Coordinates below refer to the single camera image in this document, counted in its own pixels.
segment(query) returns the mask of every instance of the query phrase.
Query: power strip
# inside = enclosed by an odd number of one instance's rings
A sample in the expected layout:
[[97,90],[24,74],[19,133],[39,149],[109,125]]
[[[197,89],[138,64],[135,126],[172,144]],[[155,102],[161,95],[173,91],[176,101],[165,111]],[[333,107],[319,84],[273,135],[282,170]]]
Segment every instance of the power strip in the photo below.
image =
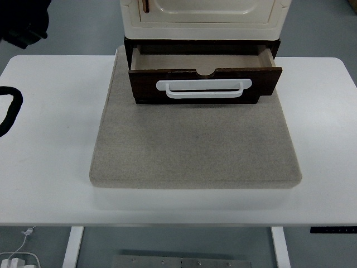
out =
[[311,227],[310,233],[357,233],[357,226]]
[[2,260],[0,268],[37,268],[36,265],[25,265],[25,261],[19,258],[13,258],[12,260]]

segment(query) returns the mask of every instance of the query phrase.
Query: drawer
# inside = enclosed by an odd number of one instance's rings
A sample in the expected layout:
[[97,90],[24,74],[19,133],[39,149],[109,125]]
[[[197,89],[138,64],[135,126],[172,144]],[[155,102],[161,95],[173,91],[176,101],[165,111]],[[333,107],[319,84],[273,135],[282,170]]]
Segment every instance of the drawer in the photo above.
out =
[[282,72],[278,40],[125,44],[136,103],[257,103]]

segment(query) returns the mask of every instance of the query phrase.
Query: metal plate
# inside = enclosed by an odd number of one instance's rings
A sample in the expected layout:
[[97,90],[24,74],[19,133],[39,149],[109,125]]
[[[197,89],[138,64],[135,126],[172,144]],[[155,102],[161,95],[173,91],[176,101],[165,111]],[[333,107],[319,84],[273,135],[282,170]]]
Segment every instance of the metal plate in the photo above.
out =
[[116,255],[112,268],[251,268],[250,261]]

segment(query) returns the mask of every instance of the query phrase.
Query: drawer front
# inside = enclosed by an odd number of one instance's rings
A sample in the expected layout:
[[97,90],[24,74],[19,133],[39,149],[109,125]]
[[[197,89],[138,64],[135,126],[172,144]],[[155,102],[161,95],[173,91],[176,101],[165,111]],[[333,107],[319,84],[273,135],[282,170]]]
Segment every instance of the drawer front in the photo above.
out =
[[[129,78],[133,90],[133,96],[137,103],[257,103],[261,95],[271,95],[281,75],[282,68],[220,68],[216,69],[212,76],[205,79],[198,75],[196,70],[129,70]],[[170,98],[166,91],[157,89],[157,82],[172,80],[204,80],[216,83],[223,79],[250,79],[252,85],[243,90],[240,97],[235,98]],[[207,91],[212,92],[214,86],[207,86]]]

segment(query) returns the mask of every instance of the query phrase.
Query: black cable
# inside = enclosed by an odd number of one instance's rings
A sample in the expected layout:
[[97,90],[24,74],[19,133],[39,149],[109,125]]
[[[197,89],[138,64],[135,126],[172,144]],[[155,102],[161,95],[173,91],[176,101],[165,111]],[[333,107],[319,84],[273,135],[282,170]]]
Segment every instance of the black cable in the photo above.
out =
[[12,95],[13,100],[9,106],[4,121],[0,124],[0,137],[4,136],[12,127],[20,111],[23,98],[21,92],[12,87],[0,87],[0,95]]

